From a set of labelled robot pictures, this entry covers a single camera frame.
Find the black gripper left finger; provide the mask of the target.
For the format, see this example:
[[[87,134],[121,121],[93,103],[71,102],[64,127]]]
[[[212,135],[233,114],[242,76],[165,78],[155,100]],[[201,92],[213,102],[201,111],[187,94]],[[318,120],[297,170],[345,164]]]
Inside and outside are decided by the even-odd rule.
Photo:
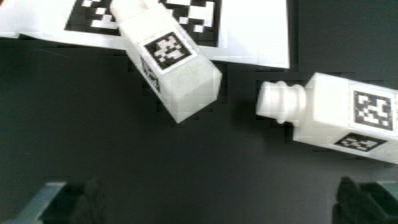
[[[96,178],[69,183],[55,196],[45,213],[43,224],[107,224],[103,185]]]

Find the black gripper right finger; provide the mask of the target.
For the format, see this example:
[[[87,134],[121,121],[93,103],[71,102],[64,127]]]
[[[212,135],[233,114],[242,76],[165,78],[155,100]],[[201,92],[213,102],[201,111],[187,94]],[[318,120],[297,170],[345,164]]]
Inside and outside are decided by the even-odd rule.
[[[398,181],[359,183],[341,178],[332,224],[398,224]]]

